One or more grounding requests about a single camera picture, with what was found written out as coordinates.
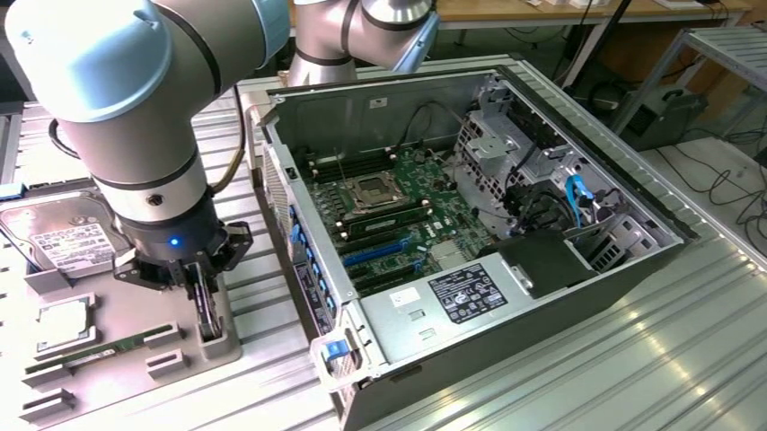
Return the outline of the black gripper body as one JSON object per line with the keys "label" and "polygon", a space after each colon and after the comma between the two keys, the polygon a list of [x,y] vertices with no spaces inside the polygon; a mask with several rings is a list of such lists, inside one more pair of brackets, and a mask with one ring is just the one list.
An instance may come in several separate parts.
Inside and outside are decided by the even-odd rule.
{"label": "black gripper body", "polygon": [[148,262],[161,268],[170,260],[182,265],[200,262],[206,273],[217,274],[214,252],[226,234],[214,210],[209,193],[180,215],[157,222],[137,222],[117,215],[121,232],[132,250],[116,256],[116,269],[129,263]]}

